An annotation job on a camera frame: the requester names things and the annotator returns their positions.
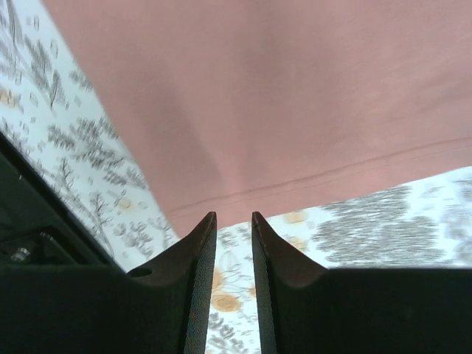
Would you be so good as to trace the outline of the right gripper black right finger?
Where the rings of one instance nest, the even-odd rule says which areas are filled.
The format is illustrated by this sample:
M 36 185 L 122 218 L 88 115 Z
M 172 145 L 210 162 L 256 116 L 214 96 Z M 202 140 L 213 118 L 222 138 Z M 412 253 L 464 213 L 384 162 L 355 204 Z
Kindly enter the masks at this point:
M 251 220 L 263 353 L 469 353 L 467 268 L 325 268 Z

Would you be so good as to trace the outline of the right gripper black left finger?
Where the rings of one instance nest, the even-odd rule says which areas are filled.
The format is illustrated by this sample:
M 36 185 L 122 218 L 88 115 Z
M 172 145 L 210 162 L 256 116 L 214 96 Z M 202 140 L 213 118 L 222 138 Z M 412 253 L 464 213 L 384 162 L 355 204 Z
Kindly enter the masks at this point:
M 124 272 L 111 265 L 1 266 L 3 353 L 203 353 L 217 215 Z

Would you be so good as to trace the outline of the pink t shirt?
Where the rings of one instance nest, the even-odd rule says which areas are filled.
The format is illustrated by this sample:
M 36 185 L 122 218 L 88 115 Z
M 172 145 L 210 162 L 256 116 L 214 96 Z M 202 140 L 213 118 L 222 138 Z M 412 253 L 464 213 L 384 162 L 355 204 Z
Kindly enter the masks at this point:
M 178 235 L 471 164 L 469 1 L 47 1 Z

